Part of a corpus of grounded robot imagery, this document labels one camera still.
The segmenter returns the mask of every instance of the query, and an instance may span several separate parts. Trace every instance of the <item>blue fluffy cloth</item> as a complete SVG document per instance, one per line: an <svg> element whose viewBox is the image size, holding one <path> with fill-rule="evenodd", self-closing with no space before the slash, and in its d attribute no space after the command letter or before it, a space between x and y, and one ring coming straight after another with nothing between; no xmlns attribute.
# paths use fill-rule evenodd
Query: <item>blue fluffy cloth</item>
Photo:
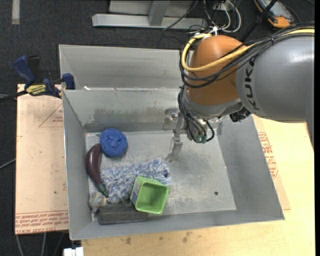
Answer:
<svg viewBox="0 0 320 256"><path fill-rule="evenodd" d="M152 178L164 185L170 184L169 169L160 157L129 166L113 166L100 172L101 180L109 193L107 200L112 204L129 199L137 176Z"/></svg>

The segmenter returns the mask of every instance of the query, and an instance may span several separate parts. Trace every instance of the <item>gray metal bin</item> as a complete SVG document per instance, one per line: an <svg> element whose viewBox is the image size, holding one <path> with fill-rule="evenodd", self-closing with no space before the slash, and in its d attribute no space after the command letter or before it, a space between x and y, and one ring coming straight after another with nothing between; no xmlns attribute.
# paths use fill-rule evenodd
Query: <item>gray metal bin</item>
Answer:
<svg viewBox="0 0 320 256"><path fill-rule="evenodd" d="M283 220L283 212L251 117L225 118L216 137L196 144L182 137L161 215L139 223L100 225L88 204L92 184L88 149L106 128L123 131L128 152L104 165L165 157L172 132L163 130L165 109L177 107L182 84L177 50L60 45L61 75L75 77L63 91L65 160L71 240L157 233Z"/></svg>

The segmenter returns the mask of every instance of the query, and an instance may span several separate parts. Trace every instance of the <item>yellow cable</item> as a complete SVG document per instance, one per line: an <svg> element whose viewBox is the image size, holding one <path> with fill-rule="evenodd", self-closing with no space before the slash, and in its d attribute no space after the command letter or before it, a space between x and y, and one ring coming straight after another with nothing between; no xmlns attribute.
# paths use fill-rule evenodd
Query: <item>yellow cable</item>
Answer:
<svg viewBox="0 0 320 256"><path fill-rule="evenodd" d="M311 28L303 28L303 29L299 29L299 30L296 30L296 31L292 31L292 32L288 32L286 35L290 35L290 34L300 34L300 33L315 33L315 30L314 29L311 29ZM192 37L186 44L186 46L184 47L183 51L182 51L182 55L181 55L181 65L182 67L189 71L189 72L199 72L199 71L204 71L204 70L207 70L207 69L210 69L210 68L213 68L214 66L216 65L219 65L225 61L228 61L238 55L241 55L242 53L244 53L245 51L247 51L248 49L250 49L252 46L254 46L256 43L254 44L251 44L251 45L248 45L244 48L241 48L233 53L230 53L229 55L226 55L220 59L217 59L209 64L206 64L206 65L203 65L203 66L200 66L200 67L189 67L187 64L186 64L186 55L189 51L189 48L191 47L191 45L193 44L193 42L195 40L199 40L199 39L203 39L205 37L210 37L211 34L198 34L194 37Z"/></svg>

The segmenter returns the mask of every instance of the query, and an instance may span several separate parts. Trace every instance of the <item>green plastic container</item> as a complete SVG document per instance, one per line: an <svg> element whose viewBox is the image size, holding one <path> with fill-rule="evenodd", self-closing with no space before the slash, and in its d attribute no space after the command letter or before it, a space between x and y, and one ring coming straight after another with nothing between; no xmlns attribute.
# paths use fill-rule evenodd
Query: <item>green plastic container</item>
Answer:
<svg viewBox="0 0 320 256"><path fill-rule="evenodd" d="M140 212L161 214L164 211L169 187L152 178L135 178L130 200Z"/></svg>

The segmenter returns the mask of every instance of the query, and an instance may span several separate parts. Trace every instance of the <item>gray floor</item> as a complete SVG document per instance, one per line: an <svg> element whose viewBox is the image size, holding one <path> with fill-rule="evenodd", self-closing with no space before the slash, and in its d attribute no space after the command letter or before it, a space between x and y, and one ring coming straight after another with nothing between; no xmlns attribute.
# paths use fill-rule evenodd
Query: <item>gray floor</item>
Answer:
<svg viewBox="0 0 320 256"><path fill-rule="evenodd" d="M203 17L202 1L189 14ZM315 20L315 0L286 0L286 5L302 22ZM241 29L229 34L237 39L244 34L258 14L253 0L237 0L242 15ZM20 56L41 57L43 75L59 78L58 45L121 46L133 48L178 49L188 38L185 31L143 28L93 28L91 17L107 12L105 0L20 0L19 24L12 24L12 0L0 1L0 94L13 94L16 84L24 83L12 68ZM248 40L266 37L275 31L263 22ZM15 101L0 103L0 166L16 157ZM0 169L0 256L18 256L14 235L15 164ZM43 234L20 237L25 255L39 256ZM48 233L44 255L53 255L61 233ZM62 237L61 248L70 247L68 234Z"/></svg>

